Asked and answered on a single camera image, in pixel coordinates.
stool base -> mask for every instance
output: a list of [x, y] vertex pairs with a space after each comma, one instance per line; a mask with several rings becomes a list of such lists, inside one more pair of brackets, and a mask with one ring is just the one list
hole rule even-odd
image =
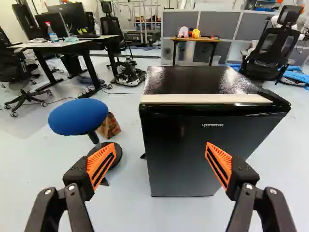
[[[101, 148], [103, 148], [103, 147], [105, 147], [105, 146], [107, 146], [108, 144], [111, 144], [111, 143], [113, 143], [113, 142], [104, 142], [104, 143], [101, 143]], [[112, 163], [112, 165], [111, 165], [111, 167], [110, 167], [109, 170], [113, 169], [113, 168], [119, 163], [119, 161], [120, 161], [120, 159], [121, 159], [121, 157], [122, 157], [122, 148], [121, 148], [121, 146], [120, 146], [119, 144], [117, 144], [117, 143], [114, 143], [114, 145], [115, 145], [115, 150], [116, 150], [116, 159], [113, 161], [113, 163]], [[88, 156], [91, 156], [91, 155], [92, 155], [93, 153], [95, 153], [96, 151], [98, 151], [97, 147], [92, 148], [92, 149], [88, 152], [87, 157], [88, 157]]]

gray cubicle partition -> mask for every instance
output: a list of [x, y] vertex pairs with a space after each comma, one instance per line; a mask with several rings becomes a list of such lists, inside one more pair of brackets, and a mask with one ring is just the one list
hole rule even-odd
[[272, 16], [270, 14], [243, 13], [235, 39], [258, 40], [265, 27], [265, 19]]
[[[226, 41], [218, 43], [215, 56], [221, 56], [219, 63], [225, 63], [230, 45], [231, 42]], [[212, 51], [212, 45], [210, 43], [196, 42], [193, 62], [209, 63], [211, 51]]]
[[[173, 42], [170, 37], [178, 33], [182, 26], [197, 27], [202, 36], [218, 35], [223, 42], [219, 43], [215, 55], [221, 56], [220, 63], [241, 62], [240, 49], [250, 47], [252, 40], [258, 40], [265, 26], [265, 19], [278, 15], [278, 12], [259, 11], [171, 11], [163, 12], [162, 30], [162, 64], [172, 63]], [[209, 62], [211, 45], [205, 42], [190, 42], [191, 50], [185, 64]], [[302, 65], [309, 58], [309, 44], [298, 42], [290, 55], [294, 65]]]
[[295, 66], [301, 66], [307, 60], [309, 56], [309, 49], [302, 47], [295, 47], [290, 54], [289, 61], [291, 64]]
[[202, 36], [219, 35], [222, 39], [232, 40], [240, 12], [201, 12], [198, 29]]
[[178, 34], [178, 30], [185, 26], [188, 28], [197, 27], [197, 11], [163, 12], [163, 35], [172, 37]]

blue stool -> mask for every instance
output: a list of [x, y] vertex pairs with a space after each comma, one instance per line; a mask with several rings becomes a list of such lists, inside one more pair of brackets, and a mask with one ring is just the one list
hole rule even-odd
[[[49, 117], [48, 123], [53, 132], [60, 135], [84, 135], [87, 134], [93, 144], [87, 156], [92, 155], [101, 148], [112, 142], [100, 143], [95, 130], [106, 119], [108, 114], [107, 106], [96, 99], [82, 98], [62, 104], [54, 109]], [[121, 146], [114, 143], [116, 150], [116, 159], [111, 165], [112, 169], [122, 157]]]

yellow toy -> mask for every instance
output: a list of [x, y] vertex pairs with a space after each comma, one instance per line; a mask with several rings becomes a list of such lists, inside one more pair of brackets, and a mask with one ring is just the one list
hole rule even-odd
[[197, 39], [197, 38], [201, 37], [200, 34], [201, 34], [201, 31], [199, 29], [194, 29], [192, 31], [192, 38], [196, 38]]

black mini fridge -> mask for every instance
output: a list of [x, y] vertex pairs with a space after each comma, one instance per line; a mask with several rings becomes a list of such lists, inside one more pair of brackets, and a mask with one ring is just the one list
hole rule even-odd
[[206, 142], [247, 159], [290, 109], [227, 66], [148, 67], [139, 112], [151, 195], [212, 196]]

